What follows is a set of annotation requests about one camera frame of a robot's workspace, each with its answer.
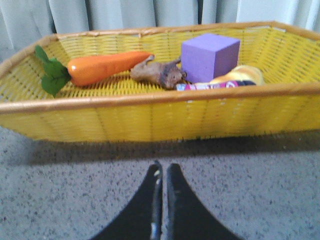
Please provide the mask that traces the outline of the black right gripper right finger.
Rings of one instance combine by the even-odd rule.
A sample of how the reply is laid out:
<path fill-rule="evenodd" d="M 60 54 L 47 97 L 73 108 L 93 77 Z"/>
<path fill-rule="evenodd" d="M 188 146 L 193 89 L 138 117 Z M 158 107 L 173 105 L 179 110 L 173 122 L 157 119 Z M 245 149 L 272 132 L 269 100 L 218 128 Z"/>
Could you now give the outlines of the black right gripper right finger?
<path fill-rule="evenodd" d="M 179 164 L 167 169 L 168 240 L 240 240 L 202 204 Z"/>

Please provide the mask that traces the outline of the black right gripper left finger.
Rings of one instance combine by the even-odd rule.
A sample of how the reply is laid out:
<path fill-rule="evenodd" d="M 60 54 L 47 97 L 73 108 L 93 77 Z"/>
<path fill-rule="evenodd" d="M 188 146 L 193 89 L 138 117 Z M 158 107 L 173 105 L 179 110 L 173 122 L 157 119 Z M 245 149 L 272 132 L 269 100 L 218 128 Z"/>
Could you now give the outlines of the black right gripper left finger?
<path fill-rule="evenodd" d="M 162 235 L 163 168 L 155 161 L 125 208 L 93 240 L 159 240 Z"/>

